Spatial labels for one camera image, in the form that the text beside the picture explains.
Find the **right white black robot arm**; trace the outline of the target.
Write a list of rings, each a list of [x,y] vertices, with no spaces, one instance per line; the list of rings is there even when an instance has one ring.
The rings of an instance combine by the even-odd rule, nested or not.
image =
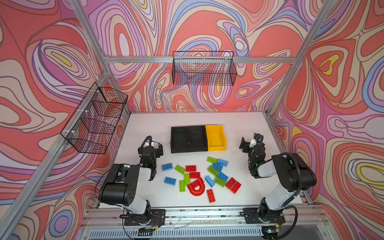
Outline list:
[[[279,183],[271,194],[262,198],[258,208],[244,208],[241,215],[247,224],[283,224],[283,211],[302,191],[314,187],[317,178],[298,154],[281,153],[266,160],[263,140],[263,135],[255,133],[249,142],[242,138],[239,149],[248,155],[252,177],[264,179],[277,176]]]

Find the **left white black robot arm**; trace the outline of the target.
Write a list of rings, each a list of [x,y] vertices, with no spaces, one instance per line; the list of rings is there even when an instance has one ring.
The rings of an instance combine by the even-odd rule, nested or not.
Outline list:
[[[151,205],[137,195],[138,182],[153,181],[157,173],[157,158],[163,155],[162,144],[147,136],[138,148],[140,162],[136,165],[113,164],[98,193],[98,200],[127,211],[123,218],[139,224],[151,220]]]

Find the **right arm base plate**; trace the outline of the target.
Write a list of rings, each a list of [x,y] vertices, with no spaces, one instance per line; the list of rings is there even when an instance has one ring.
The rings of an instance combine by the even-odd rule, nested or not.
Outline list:
[[[260,208],[244,208],[240,216],[245,218],[246,224],[284,224],[286,222],[283,211],[272,211]]]

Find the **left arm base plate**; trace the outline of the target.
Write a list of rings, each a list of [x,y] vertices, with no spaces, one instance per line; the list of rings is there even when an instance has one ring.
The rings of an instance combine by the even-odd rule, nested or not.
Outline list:
[[[143,215],[123,214],[120,218],[124,222],[124,226],[149,226],[160,227],[164,225],[166,217],[165,209],[154,209],[146,211]]]

